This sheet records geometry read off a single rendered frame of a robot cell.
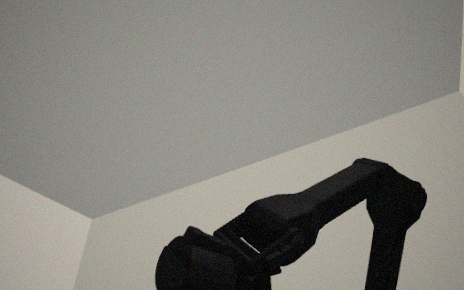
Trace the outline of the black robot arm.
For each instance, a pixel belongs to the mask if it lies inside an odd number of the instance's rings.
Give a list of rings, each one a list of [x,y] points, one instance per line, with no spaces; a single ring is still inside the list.
[[[419,220],[427,194],[420,182],[366,158],[302,192],[254,201],[213,235],[189,225],[164,247],[155,286],[271,290],[279,266],[303,256],[323,226],[366,198],[374,229],[365,290],[396,290],[406,231]]]

